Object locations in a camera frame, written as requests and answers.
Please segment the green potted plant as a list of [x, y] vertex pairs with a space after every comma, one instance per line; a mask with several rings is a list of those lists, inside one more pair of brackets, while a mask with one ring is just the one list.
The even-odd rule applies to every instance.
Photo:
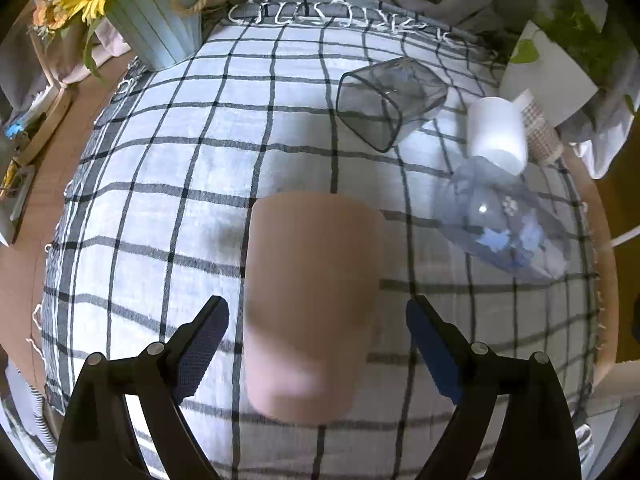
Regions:
[[530, 38], [518, 40], [511, 62], [537, 62], [540, 53], [535, 39], [543, 32], [552, 44], [557, 44], [579, 65], [599, 90], [614, 90], [614, 72], [622, 67], [624, 55], [634, 50], [616, 16], [606, 18], [599, 26], [582, 0], [553, 0], [549, 11], [535, 15], [534, 24], [538, 29]]

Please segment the black white checkered cloth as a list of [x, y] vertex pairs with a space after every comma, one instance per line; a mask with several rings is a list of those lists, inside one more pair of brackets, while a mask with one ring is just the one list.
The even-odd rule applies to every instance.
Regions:
[[[136, 356], [211, 296], [231, 325], [182, 410], [226, 479], [411, 479], [454, 408], [405, 323], [427, 296], [469, 339], [504, 356], [546, 352], [568, 405], [591, 391], [596, 269], [576, 185], [563, 164], [524, 180], [565, 226], [561, 281], [527, 284], [438, 232], [433, 196], [465, 156], [465, 115], [504, 68], [480, 40], [375, 0], [233, 0], [201, 49], [159, 73], [130, 70], [101, 113], [64, 192], [41, 310], [46, 395], [64, 411], [85, 358]], [[389, 152], [338, 119], [338, 83], [408, 55], [445, 81], [439, 115]], [[282, 425], [248, 403], [242, 356], [246, 229], [259, 197], [333, 192], [384, 214], [393, 260], [358, 398], [328, 426]]]

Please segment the white plastic cup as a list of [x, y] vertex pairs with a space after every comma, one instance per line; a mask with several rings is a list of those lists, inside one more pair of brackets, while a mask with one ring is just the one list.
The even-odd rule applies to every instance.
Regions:
[[523, 117], [512, 102], [488, 96], [474, 102], [466, 115], [466, 152], [480, 156], [518, 177], [528, 162]]

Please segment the grey transparent square cup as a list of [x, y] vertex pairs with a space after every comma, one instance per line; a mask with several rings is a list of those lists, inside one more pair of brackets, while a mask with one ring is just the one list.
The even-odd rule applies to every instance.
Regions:
[[436, 117], [448, 84], [414, 58], [403, 56], [341, 76], [336, 111], [365, 144], [386, 153]]

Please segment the clear blue patterned cup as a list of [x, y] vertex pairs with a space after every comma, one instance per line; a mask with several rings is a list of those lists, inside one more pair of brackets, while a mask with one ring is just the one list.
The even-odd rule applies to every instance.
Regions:
[[562, 278], [570, 238], [517, 177], [484, 157], [467, 159], [437, 192], [435, 218], [452, 244], [527, 283]]

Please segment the white plant pot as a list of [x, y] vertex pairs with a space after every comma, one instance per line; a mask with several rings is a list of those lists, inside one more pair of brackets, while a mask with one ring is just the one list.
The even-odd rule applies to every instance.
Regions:
[[525, 90], [556, 127], [593, 98], [598, 87], [563, 48], [528, 21], [504, 71], [499, 94], [514, 101]]

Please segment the pink plastic cup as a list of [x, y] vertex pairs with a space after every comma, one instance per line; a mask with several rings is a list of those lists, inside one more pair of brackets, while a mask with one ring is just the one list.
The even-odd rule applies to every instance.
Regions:
[[378, 310], [383, 226], [378, 210], [343, 195], [286, 192], [255, 203], [243, 354], [260, 414], [321, 425], [348, 412]]

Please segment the light blue ribbed vase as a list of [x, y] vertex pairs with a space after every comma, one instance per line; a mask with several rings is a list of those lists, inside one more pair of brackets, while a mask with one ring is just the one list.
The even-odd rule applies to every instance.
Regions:
[[196, 0], [108, 0], [105, 16], [142, 63], [160, 72], [194, 55], [203, 43], [201, 15], [183, 14]]

